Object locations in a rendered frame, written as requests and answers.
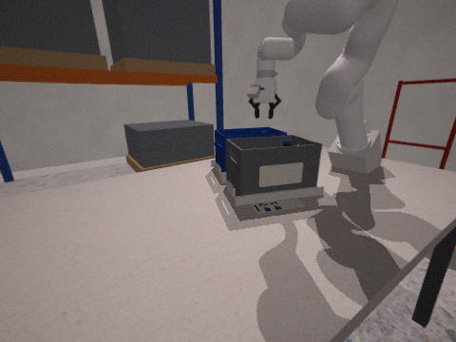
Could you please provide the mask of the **blue crate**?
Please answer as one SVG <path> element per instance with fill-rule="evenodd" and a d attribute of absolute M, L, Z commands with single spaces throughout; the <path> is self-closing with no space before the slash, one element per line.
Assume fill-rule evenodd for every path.
<path fill-rule="evenodd" d="M 260 131 L 266 131 L 266 134 L 260 134 Z M 216 162 L 221 167 L 221 172 L 226 172 L 226 139 L 253 138 L 268 136 L 283 136 L 283 132 L 271 127 L 254 127 L 254 128 L 236 128 L 236 129 L 218 129 L 215 130 L 215 149 Z"/>

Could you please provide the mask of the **white paper pick list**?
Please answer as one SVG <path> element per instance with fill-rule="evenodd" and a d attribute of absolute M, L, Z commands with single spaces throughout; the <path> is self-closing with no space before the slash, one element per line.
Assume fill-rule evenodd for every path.
<path fill-rule="evenodd" d="M 260 203 L 251 205 L 257 213 L 272 212 L 277 210 L 291 209 L 306 206 L 298 199 L 287 199 L 281 201 Z"/>

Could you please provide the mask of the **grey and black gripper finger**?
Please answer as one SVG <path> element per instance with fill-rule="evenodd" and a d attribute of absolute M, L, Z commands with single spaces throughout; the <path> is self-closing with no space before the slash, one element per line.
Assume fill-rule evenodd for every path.
<path fill-rule="evenodd" d="M 259 104 L 259 103 L 254 103 L 254 102 L 253 102 L 253 99 L 250 99 L 250 100 L 249 100 L 249 103 L 252 105 L 252 107 L 253 107 L 254 110 L 255 110 L 255 116 L 256 116 L 256 118 L 259 118 L 259 109 L 258 109 L 258 108 L 259 108 L 259 105 L 260 105 L 260 104 Z"/>
<path fill-rule="evenodd" d="M 272 119 L 274 116 L 274 109 L 281 103 L 281 100 L 278 98 L 277 95 L 275 95 L 276 103 L 274 102 L 269 103 L 270 109 L 269 109 L 269 119 Z"/>

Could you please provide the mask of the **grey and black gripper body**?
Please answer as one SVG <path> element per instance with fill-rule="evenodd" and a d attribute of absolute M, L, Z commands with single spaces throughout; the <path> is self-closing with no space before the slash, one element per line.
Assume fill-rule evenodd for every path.
<path fill-rule="evenodd" d="M 274 77 L 256 78 L 255 86 L 263 87 L 254 103 L 272 103 L 277 95 L 276 79 Z"/>

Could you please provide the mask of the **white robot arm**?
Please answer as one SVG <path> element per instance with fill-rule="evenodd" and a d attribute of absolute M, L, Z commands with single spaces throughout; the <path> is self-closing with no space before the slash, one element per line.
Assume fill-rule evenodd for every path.
<path fill-rule="evenodd" d="M 363 150 L 371 135 L 365 131 L 362 78 L 371 67 L 397 2 L 289 0 L 282 27 L 291 38 L 266 38 L 258 45 L 256 77 L 275 77 L 275 61 L 293 59 L 303 49 L 307 33 L 335 35 L 351 29 L 342 54 L 320 82 L 315 108 L 322 118 L 335 119 L 336 145 L 341 151 Z"/>

